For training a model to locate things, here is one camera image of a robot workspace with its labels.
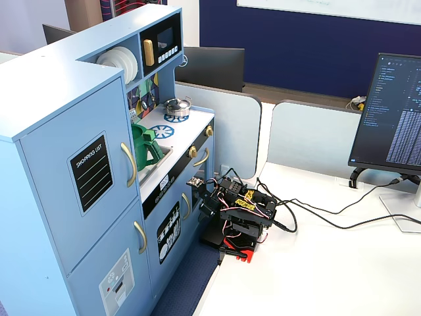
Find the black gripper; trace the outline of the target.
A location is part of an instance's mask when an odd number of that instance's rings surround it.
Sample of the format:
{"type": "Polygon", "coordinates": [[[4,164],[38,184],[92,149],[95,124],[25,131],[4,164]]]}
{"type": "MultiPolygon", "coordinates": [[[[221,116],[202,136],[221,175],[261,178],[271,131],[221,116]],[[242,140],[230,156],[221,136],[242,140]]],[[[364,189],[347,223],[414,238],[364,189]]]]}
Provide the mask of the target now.
{"type": "Polygon", "coordinates": [[[207,189],[208,184],[215,185],[216,180],[214,178],[203,180],[201,178],[192,177],[187,181],[187,185],[191,186],[193,204],[196,204],[201,200],[199,202],[199,216],[197,219],[198,223],[201,223],[208,218],[214,217],[220,209],[220,201],[218,199],[214,199],[213,197],[207,198],[211,195],[211,192],[207,189]]]}

